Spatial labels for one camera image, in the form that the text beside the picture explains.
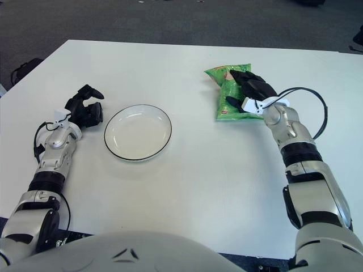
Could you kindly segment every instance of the empty plate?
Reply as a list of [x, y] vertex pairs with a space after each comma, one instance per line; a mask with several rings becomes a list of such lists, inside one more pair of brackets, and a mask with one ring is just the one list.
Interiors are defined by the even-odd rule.
[[117, 112], [104, 131], [107, 148], [125, 160], [145, 160], [168, 144], [171, 122], [164, 111], [151, 105], [135, 105]]

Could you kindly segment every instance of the robotic hand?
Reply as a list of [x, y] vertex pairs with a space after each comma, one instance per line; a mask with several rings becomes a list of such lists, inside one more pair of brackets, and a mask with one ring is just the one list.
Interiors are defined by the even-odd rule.
[[71, 157], [80, 140], [83, 126], [95, 126], [103, 121], [99, 102], [87, 107], [83, 101], [90, 97], [103, 99], [103, 95], [89, 85], [82, 87], [69, 99], [65, 109], [55, 111], [55, 123], [43, 123], [52, 131], [44, 147], [36, 146], [34, 153], [39, 166], [14, 212], [7, 221], [0, 238], [0, 268], [23, 258], [45, 251], [56, 245], [59, 225], [58, 209], [62, 189], [71, 165]]

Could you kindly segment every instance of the black cable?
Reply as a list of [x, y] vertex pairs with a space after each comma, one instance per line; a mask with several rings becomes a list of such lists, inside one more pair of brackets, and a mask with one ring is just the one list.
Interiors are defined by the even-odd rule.
[[67, 117], [68, 116], [70, 116], [71, 114], [70, 113], [68, 113], [67, 115], [66, 115], [66, 117], [64, 117], [64, 119], [62, 119], [62, 120], [59, 120], [58, 122], [63, 122], [64, 120], [66, 120], [67, 119]]
[[40, 159], [39, 159], [39, 151], [38, 151], [38, 147], [36, 145], [36, 138], [38, 136], [38, 133], [39, 131], [41, 130], [41, 128], [43, 126], [46, 126], [47, 125], [47, 122], [43, 122], [39, 127], [38, 129], [36, 130], [36, 133], [34, 135], [34, 143], [33, 143], [33, 151], [34, 151], [34, 157], [36, 158], [36, 160], [38, 161], [38, 163], [40, 163]]
[[286, 89], [285, 91], [282, 91], [279, 93], [279, 98], [276, 99], [275, 101], [271, 102], [270, 104], [268, 104], [267, 106], [265, 106], [263, 109], [265, 108], [268, 108], [270, 107], [272, 104], [278, 102], [280, 99], [282, 99], [283, 97], [285, 97], [286, 95], [289, 95], [290, 93], [294, 92], [294, 91], [297, 91], [297, 90], [305, 90], [305, 91], [308, 91], [308, 92], [311, 92], [312, 94], [314, 94], [323, 104], [324, 106], [324, 121], [320, 127], [320, 129], [318, 130], [318, 132], [316, 133], [316, 135], [313, 137], [313, 139], [317, 139], [320, 135], [322, 135], [322, 133], [324, 132], [327, 124], [328, 124], [328, 106], [327, 104], [325, 103], [324, 99], [322, 98], [322, 96], [312, 90], [312, 89], [309, 89], [309, 88], [304, 88], [304, 87], [293, 87], [293, 88], [289, 88], [289, 89]]
[[59, 195], [64, 199], [64, 201], [66, 202], [66, 205], [67, 205], [67, 209], [68, 209], [68, 224], [67, 224], [67, 229], [66, 229], [66, 232], [68, 232], [68, 235], [67, 235], [67, 238], [66, 240], [69, 238], [69, 235], [70, 235], [70, 231], [69, 231], [69, 224], [70, 224], [70, 208], [69, 208], [69, 204], [68, 204], [68, 201], [67, 199], [65, 198], [65, 196], [62, 194], [62, 193], [59, 193]]
[[47, 122], [47, 124], [45, 125], [45, 128], [47, 129], [47, 131], [54, 131], [56, 130], [59, 126], [57, 126], [56, 128], [54, 129], [48, 129], [48, 125], [53, 125], [54, 123], [51, 123], [51, 122]]

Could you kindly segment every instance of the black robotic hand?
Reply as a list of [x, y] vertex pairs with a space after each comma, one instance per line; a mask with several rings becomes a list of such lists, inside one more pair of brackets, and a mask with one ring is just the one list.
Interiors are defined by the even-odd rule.
[[262, 79], [262, 77], [251, 72], [230, 71], [234, 80], [242, 88], [245, 96], [263, 101], [270, 96], [277, 96], [274, 89]]
[[102, 106], [100, 102], [83, 105], [83, 101], [91, 97], [104, 99], [102, 93], [93, 89], [91, 86], [84, 85], [78, 93], [68, 100], [65, 108], [71, 112], [69, 121], [75, 123], [79, 128], [96, 126], [103, 121]]

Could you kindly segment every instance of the robot forearm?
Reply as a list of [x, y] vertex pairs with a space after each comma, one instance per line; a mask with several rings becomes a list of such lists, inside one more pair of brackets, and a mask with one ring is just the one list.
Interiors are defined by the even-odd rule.
[[347, 201], [297, 112], [276, 103], [264, 110], [263, 117], [286, 165], [289, 185], [283, 192], [292, 224], [301, 228], [325, 222], [352, 228]]
[[0, 238], [0, 268], [35, 253], [55, 247], [60, 217], [61, 192], [71, 165], [71, 157], [80, 140], [80, 128], [102, 122], [102, 107], [94, 103], [84, 107], [90, 97], [103, 99], [97, 90], [85, 85], [69, 99], [65, 108], [55, 112], [55, 124], [44, 144], [44, 155]]
[[46, 139], [44, 155], [28, 191], [22, 195], [3, 229], [0, 252], [8, 264], [52, 248], [56, 243], [60, 194], [76, 141], [81, 137], [79, 127], [67, 120], [70, 112], [61, 112], [65, 120], [56, 122], [57, 129]]

